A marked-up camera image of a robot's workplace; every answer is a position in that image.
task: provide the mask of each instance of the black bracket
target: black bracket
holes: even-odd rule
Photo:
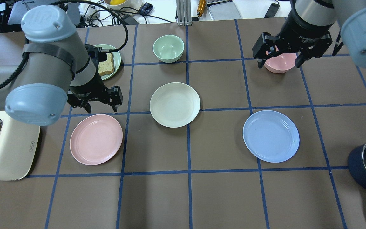
[[[327,32],[310,48],[292,47],[280,36],[272,36],[268,32],[263,32],[252,47],[252,52],[254,59],[258,60],[258,68],[262,68],[269,58],[277,57],[283,53],[300,52],[295,60],[296,67],[299,68],[306,60],[322,57],[332,42],[330,32]]]
[[[118,110],[118,106],[122,105],[121,87],[114,86],[111,88],[107,88],[106,90],[103,90],[98,97],[90,100],[80,100],[70,91],[67,94],[67,103],[70,104],[70,106],[74,108],[83,108],[89,114],[91,113],[91,105],[89,104],[89,102],[94,101],[99,101],[103,104],[109,104],[112,107],[112,110],[116,113]]]

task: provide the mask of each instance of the cream plate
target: cream plate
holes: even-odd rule
[[[112,45],[94,45],[94,47],[101,47],[103,49],[115,49],[114,46]],[[115,71],[111,74],[105,74],[101,77],[102,80],[107,80],[109,78],[111,78],[119,69],[119,67],[121,66],[121,54],[119,52],[113,52],[113,57],[114,57],[114,68]]]
[[[154,92],[149,108],[159,124],[177,128],[195,119],[200,110],[200,97],[187,84],[168,83]]]

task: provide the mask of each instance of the white bowl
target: white bowl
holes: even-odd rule
[[[183,40],[175,35],[161,36],[153,44],[153,53],[165,63],[177,61],[183,55],[183,51]]]

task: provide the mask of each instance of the power adapter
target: power adapter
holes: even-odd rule
[[[265,18],[275,17],[276,12],[278,12],[278,10],[279,10],[279,6],[280,6],[279,4],[275,4],[275,3],[270,4],[269,9],[265,14]]]

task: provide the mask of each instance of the white plate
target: white plate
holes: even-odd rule
[[[94,47],[101,47],[103,49],[115,49],[114,46],[112,45],[94,45]],[[113,52],[113,58],[114,58],[114,68],[115,71],[111,74],[105,74],[101,77],[102,80],[107,80],[109,78],[111,78],[119,69],[119,67],[121,66],[121,54],[119,52]]]
[[[262,110],[251,115],[242,130],[247,148],[257,158],[267,162],[283,162],[299,148],[299,132],[284,114]]]
[[[168,83],[159,87],[149,103],[153,118],[166,127],[181,127],[195,119],[200,110],[200,97],[187,84]]]

